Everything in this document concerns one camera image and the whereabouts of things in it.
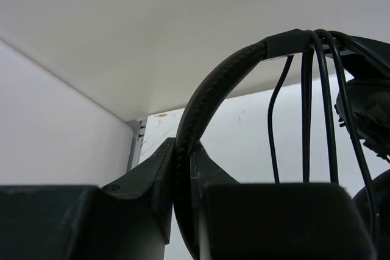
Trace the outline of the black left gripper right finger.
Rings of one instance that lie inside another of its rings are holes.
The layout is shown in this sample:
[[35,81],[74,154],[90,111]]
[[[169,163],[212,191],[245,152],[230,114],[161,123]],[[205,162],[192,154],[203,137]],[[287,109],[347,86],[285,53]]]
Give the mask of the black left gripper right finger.
[[239,183],[202,146],[190,157],[198,259],[375,259],[348,193],[333,183]]

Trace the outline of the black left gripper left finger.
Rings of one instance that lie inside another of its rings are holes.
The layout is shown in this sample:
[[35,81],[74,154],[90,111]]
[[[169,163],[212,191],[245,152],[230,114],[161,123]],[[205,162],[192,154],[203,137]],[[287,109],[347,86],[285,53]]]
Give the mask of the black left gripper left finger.
[[171,232],[171,157],[166,139],[103,188],[1,187],[2,259],[163,259]]

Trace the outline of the black headset with microphone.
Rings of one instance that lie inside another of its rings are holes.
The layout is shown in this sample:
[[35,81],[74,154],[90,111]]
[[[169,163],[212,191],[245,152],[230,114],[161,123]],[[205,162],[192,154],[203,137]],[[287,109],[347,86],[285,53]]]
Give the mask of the black headset with microphone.
[[172,163],[173,204],[184,243],[197,258],[190,157],[228,94],[259,62],[285,57],[268,106],[275,100],[293,57],[302,56],[302,181],[310,181],[312,67],[317,61],[324,104],[330,180],[352,199],[377,257],[389,258],[389,172],[372,178],[363,153],[367,147],[389,159],[389,44],[337,31],[294,29],[244,47],[220,63],[199,85],[185,107]]

